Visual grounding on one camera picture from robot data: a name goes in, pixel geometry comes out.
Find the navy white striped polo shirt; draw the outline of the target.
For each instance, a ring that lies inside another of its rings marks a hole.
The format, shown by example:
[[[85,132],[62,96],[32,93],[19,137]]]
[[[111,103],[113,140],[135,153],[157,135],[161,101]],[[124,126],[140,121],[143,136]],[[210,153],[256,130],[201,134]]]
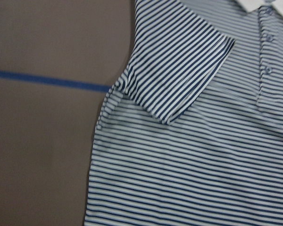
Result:
[[[283,226],[283,0],[137,0],[87,226]]]

